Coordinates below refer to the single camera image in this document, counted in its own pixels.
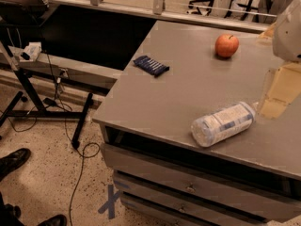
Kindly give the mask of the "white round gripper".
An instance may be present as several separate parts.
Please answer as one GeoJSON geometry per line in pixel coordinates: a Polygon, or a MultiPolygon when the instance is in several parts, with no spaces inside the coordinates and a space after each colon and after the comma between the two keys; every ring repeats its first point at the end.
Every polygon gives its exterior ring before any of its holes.
{"type": "Polygon", "coordinates": [[[301,0],[293,0],[277,16],[273,37],[273,53],[285,61],[277,69],[269,69],[263,83],[259,114],[278,118],[301,94],[301,0]]]}

